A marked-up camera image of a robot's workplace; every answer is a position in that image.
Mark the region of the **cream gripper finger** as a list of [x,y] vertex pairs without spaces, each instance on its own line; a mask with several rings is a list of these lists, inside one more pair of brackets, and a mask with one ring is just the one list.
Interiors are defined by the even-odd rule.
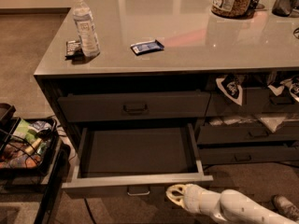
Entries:
[[171,199],[170,201],[171,201],[172,203],[174,203],[174,204],[176,204],[176,205],[182,207],[182,208],[185,208],[185,203],[183,202],[182,199],[178,199],[178,200],[176,200],[176,199]]
[[166,191],[166,196],[170,200],[181,200],[184,196],[186,186],[183,184],[176,184],[170,186]]

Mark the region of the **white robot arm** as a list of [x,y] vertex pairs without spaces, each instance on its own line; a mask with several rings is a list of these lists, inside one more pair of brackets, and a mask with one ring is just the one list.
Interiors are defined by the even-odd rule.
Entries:
[[286,204],[287,213],[273,212],[233,189],[215,192],[195,184],[176,184],[167,198],[192,214],[210,217],[217,224],[298,224],[298,215]]

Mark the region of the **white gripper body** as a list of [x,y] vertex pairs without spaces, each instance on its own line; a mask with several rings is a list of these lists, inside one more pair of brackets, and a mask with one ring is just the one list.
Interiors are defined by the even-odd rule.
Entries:
[[184,208],[193,214],[203,214],[216,217],[221,213],[221,195],[218,192],[188,184],[184,190]]

